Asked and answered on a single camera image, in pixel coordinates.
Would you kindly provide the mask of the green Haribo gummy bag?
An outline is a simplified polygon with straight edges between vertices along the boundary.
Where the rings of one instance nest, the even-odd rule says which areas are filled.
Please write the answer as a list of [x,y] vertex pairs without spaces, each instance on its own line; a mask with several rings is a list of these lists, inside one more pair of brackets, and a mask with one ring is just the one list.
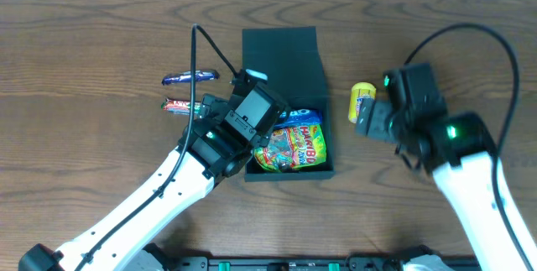
[[320,124],[275,130],[266,147],[254,150],[259,166],[273,173],[295,172],[326,162],[327,147]]

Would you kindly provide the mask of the blue Oreo cookie pack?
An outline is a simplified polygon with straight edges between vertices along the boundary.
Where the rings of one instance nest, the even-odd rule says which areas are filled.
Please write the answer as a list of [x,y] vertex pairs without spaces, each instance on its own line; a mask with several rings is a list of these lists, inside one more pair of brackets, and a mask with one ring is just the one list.
[[313,109],[298,109],[290,112],[283,112],[276,124],[275,129],[296,127],[296,126],[309,126],[322,123],[322,114]]

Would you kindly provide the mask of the yellow Mentos gum bottle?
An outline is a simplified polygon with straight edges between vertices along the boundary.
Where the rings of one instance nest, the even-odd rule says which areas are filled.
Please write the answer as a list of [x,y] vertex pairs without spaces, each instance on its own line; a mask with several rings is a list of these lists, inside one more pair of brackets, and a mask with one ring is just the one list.
[[376,87],[369,82],[358,82],[352,87],[348,108],[348,119],[351,123],[357,122],[363,100],[374,99],[376,91]]

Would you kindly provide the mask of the blue foil chocolate bar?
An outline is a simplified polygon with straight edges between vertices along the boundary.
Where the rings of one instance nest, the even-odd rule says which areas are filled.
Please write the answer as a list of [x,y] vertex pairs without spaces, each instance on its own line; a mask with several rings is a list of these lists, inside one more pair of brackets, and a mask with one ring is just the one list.
[[219,78],[220,74],[213,69],[197,70],[195,74],[192,74],[190,71],[186,71],[182,73],[173,73],[164,76],[161,81],[161,84],[163,86],[168,86],[180,83],[190,83],[192,81],[213,81],[218,80]]

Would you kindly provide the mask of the red green KitKat Milo bar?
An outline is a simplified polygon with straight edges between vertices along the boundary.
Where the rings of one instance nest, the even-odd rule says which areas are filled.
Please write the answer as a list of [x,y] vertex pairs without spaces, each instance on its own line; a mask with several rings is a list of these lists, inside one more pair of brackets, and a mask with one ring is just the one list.
[[162,103],[161,109],[178,115],[189,115],[191,111],[193,111],[194,115],[198,115],[201,109],[201,104],[195,102],[194,105],[191,105],[190,101],[167,97]]

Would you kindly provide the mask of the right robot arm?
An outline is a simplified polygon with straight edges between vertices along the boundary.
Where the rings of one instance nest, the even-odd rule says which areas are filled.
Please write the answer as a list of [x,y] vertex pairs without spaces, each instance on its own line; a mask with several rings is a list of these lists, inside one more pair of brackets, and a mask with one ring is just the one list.
[[427,64],[383,74],[388,100],[366,98],[357,133],[395,143],[412,170],[431,176],[455,211],[483,270],[534,270],[536,243],[508,189],[485,122],[475,112],[450,115]]

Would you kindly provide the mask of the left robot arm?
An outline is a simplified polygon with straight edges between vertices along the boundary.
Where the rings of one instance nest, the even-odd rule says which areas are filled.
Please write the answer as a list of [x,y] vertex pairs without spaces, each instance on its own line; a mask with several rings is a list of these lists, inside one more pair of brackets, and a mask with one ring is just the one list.
[[52,251],[41,243],[20,270],[123,270],[174,218],[234,176],[265,145],[287,101],[262,84],[240,86],[229,100],[204,95],[164,162],[96,225]]

